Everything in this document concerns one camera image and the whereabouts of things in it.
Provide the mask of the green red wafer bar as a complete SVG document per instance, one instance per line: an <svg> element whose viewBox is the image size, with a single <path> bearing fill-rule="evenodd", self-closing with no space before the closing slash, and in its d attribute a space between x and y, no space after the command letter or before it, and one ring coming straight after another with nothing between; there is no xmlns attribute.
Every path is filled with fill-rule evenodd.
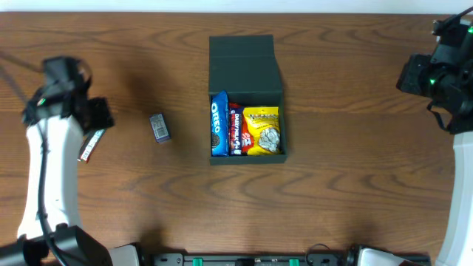
<svg viewBox="0 0 473 266"><path fill-rule="evenodd" d="M104 136L106 130L100 129L87 135L79 151L78 161L88 163L93 151Z"/></svg>

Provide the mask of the small blue candy box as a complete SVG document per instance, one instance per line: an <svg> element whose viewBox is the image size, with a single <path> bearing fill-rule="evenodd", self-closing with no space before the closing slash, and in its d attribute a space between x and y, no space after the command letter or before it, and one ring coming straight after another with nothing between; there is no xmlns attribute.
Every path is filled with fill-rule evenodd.
<svg viewBox="0 0 473 266"><path fill-rule="evenodd" d="M149 117L154 138L157 143L163 143L171 139L168 127L162 113L154 114Z"/></svg>

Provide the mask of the blue Oreo cookie pack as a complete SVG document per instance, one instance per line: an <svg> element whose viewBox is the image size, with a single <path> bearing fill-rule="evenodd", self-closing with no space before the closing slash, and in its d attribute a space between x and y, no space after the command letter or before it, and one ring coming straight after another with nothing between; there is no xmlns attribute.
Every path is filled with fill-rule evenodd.
<svg viewBox="0 0 473 266"><path fill-rule="evenodd" d="M221 91L211 101L211 155L226 157L228 144L228 95Z"/></svg>

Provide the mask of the Dairy Milk chocolate bar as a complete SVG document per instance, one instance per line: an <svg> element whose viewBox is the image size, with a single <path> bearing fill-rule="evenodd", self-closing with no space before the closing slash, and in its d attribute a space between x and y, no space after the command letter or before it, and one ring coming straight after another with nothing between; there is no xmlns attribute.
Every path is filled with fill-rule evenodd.
<svg viewBox="0 0 473 266"><path fill-rule="evenodd" d="M241 155L242 154L242 112L243 107L236 104L229 104L229 118L230 118L230 130L229 130L229 144L230 144L230 155Z"/></svg>

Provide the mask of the red Hacks candy bag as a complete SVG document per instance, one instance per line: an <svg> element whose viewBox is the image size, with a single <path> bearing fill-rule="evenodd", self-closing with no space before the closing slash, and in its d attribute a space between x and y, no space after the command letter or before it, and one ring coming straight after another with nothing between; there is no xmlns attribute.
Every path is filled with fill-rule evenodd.
<svg viewBox="0 0 473 266"><path fill-rule="evenodd" d="M243 120L242 120L243 124L242 124L242 154L241 155L247 155L249 149L252 148L254 145L254 140L248 131L248 126L245 121L243 112L242 112L242 116L243 116Z"/></svg>

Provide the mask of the dark green gift box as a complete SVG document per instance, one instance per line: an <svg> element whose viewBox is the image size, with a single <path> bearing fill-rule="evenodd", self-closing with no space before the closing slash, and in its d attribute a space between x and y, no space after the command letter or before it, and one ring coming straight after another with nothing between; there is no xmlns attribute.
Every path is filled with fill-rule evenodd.
<svg viewBox="0 0 473 266"><path fill-rule="evenodd" d="M284 163L287 130L282 74L272 35L221 35L209 38L208 98L225 91L231 103L277 106L281 129L278 155L209 157L212 166Z"/></svg>

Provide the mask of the yellow Hacks candy bag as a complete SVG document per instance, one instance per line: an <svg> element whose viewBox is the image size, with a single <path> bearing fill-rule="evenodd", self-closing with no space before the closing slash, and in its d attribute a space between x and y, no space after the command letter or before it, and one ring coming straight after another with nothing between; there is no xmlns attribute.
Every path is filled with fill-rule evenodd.
<svg viewBox="0 0 473 266"><path fill-rule="evenodd" d="M245 107L243 116L253 145L248 156L275 155L280 153L281 132L277 106Z"/></svg>

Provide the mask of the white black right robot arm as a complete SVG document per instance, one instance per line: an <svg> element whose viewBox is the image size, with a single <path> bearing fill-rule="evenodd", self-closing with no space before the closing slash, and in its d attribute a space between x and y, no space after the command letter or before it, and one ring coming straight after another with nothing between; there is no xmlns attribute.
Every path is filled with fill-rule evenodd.
<svg viewBox="0 0 473 266"><path fill-rule="evenodd" d="M434 21L434 52L413 54L397 89L430 100L427 109L453 135L455 179L448 225L436 265L472 264L472 22L471 8Z"/></svg>

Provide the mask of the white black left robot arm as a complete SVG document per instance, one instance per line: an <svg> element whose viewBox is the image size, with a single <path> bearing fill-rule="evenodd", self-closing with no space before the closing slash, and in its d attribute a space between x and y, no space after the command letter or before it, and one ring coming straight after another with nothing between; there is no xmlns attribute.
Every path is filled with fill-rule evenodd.
<svg viewBox="0 0 473 266"><path fill-rule="evenodd" d="M78 211L78 158L84 136L114 126L105 98L89 98L90 68L80 59L43 61L45 83L25 99L22 123L30 150L27 202L16 242L1 247L2 265L146 263L139 246L105 248L83 228Z"/></svg>

